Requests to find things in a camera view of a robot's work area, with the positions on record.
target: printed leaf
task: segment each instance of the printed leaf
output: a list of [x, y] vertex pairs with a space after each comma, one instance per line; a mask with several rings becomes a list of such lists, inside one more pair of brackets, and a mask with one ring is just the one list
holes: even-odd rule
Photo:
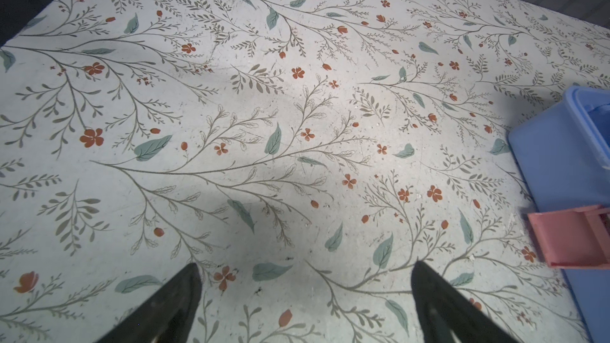
[[410, 143], [407, 143], [406, 145], [404, 145], [404, 149], [398, 153], [398, 154], [394, 154], [394, 156], [398, 156], [399, 158], [408, 158], [409, 156], [413, 156], [416, 153], [416, 149], [413, 148], [413, 146], [411, 146]]
[[302, 163], [307, 163], [307, 164], [323, 165], [324, 167], [326, 167], [326, 164], [324, 164], [322, 162], [318, 162], [317, 160], [308, 158], [306, 156], [301, 156], [300, 158], [297, 159], [297, 161], [302, 162]]
[[140, 23], [138, 22], [138, 14], [135, 14], [133, 18], [127, 22], [127, 27], [125, 28], [125, 31], [123, 31], [123, 33], [130, 34], [136, 32], [138, 30], [138, 27], [140, 27]]
[[496, 139], [493, 143], [492, 150], [490, 151], [492, 155], [500, 155], [511, 152], [511, 147], [503, 141], [502, 139]]
[[420, 41], [420, 45], [419, 45], [420, 49], [423, 50], [424, 52], [429, 52], [429, 53], [436, 53], [438, 55], [438, 52], [430, 47], [428, 47], [428, 45], [426, 45], [426, 43], [424, 43], [423, 41]]
[[22, 31], [25, 31], [27, 28], [31, 28], [31, 27], [35, 26], [36, 24], [40, 23], [45, 18], [46, 18], [46, 15], [41, 16], [41, 17], [35, 17], [34, 19], [27, 22], [26, 26], [23, 27]]
[[252, 279], [256, 282], [269, 281], [286, 273], [291, 267], [292, 265], [280, 266], [273, 263], [256, 264], [252, 269]]
[[468, 224], [468, 220], [466, 220], [462, 211], [459, 212], [459, 215], [459, 225], [462, 227], [462, 232], [464, 233], [464, 241], [466, 241], [466, 244], [471, 244], [474, 238], [472, 228], [470, 228], [470, 224]]
[[326, 249], [328, 249], [329, 252], [334, 252], [335, 250], [337, 250], [337, 248], [339, 248], [339, 245], [341, 245], [342, 239], [343, 239], [343, 223], [341, 223], [341, 225], [339, 226], [339, 228], [337, 229], [335, 234], [333, 234], [331, 236], [331, 238], [326, 240], [324, 247]]
[[134, 290], [140, 289], [142, 286], [162, 285], [161, 281], [154, 278], [152, 275], [139, 275], [138, 277], [124, 279], [115, 287], [117, 293], [131, 293]]
[[388, 309], [390, 309], [390, 311], [394, 313], [396, 318], [398, 318], [398, 323], [400, 323], [400, 325], [403, 327], [404, 331], [406, 331], [408, 335], [409, 323], [407, 321], [407, 313], [404, 311], [404, 309], [400, 307], [398, 303], [391, 300], [385, 301], [385, 307], [387, 307]]
[[107, 55], [108, 53], [114, 52], [114, 49], [107, 48], [97, 48], [97, 49], [87, 49], [80, 51], [81, 53], [86, 53], [88, 55]]
[[474, 273], [462, 273], [457, 278], [449, 281], [449, 285], [451, 286], [462, 286], [472, 282], [472, 279], [475, 278]]
[[267, 26], [270, 30], [272, 30], [273, 27], [275, 27], [275, 25], [278, 23], [278, 18], [278, 13], [274, 9], [269, 7], [269, 15], [267, 15]]
[[444, 106], [446, 109], [456, 111], [456, 110], [455, 110], [455, 109], [452, 107], [452, 105], [450, 105], [450, 104], [448, 104], [448, 103], [446, 103], [446, 102], [443, 102], [443, 106]]
[[305, 0], [293, 0], [290, 3], [290, 6], [293, 7], [293, 8], [298, 8], [298, 7], [302, 6], [303, 3], [305, 3]]
[[237, 200], [231, 199], [227, 200], [227, 203], [229, 203], [231, 208], [233, 208], [237, 212], [243, 222], [246, 223], [246, 225], [248, 225], [250, 229], [252, 229], [252, 233], [254, 233], [254, 222], [252, 221], [252, 216], [250, 216], [250, 212], [248, 212], [246, 208], [244, 208], [243, 204], [241, 202], [238, 202]]
[[419, 95], [419, 94], [417, 94], [417, 93], [413, 93], [413, 98], [415, 98], [415, 99], [416, 99], [417, 103], [419, 103], [419, 104], [421, 105], [421, 107], [422, 107], [422, 108], [424, 108], [424, 109], [426, 108], [426, 105], [423, 103], [423, 100], [422, 100], [422, 96], [421, 96], [421, 95]]
[[8, 72], [9, 68], [15, 64], [15, 55], [9, 51], [0, 49], [0, 57], [4, 60], [4, 72]]
[[279, 124], [278, 127], [276, 127], [275, 131], [273, 132], [273, 134], [271, 134], [271, 136], [269, 137], [269, 140], [267, 141], [267, 145], [265, 146], [265, 154], [277, 154], [279, 151], [279, 144], [282, 141], [282, 130], [279, 128]]
[[496, 21], [497, 21], [498, 23], [500, 23], [501, 25], [506, 25], [506, 24], [504, 24], [503, 22], [499, 21], [499, 19], [498, 19], [497, 17], [495, 17], [495, 16], [494, 16], [493, 18], [494, 18], [494, 19], [496, 19]]
[[163, 149], [167, 143], [172, 138], [171, 135], [164, 136], [161, 139], [153, 139], [152, 141], [147, 141], [133, 149], [134, 154], [136, 154], [138, 162], [145, 162], [157, 155], [161, 149]]
[[468, 35], [465, 34], [463, 39], [464, 39], [464, 42], [466, 43], [466, 45], [468, 45], [470, 47], [470, 49], [472, 49], [472, 43], [470, 42], [470, 37], [468, 37]]
[[387, 262], [390, 261], [390, 255], [392, 255], [392, 243], [394, 241], [394, 234], [390, 235], [390, 238], [379, 244], [375, 253], [373, 253], [373, 263], [379, 266], [380, 269], [385, 269]]

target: pink plastic object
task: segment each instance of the pink plastic object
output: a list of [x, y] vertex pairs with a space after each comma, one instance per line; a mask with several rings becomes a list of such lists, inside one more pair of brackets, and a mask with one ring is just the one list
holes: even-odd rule
[[530, 223], [549, 267], [610, 269], [610, 234], [601, 205], [530, 213]]

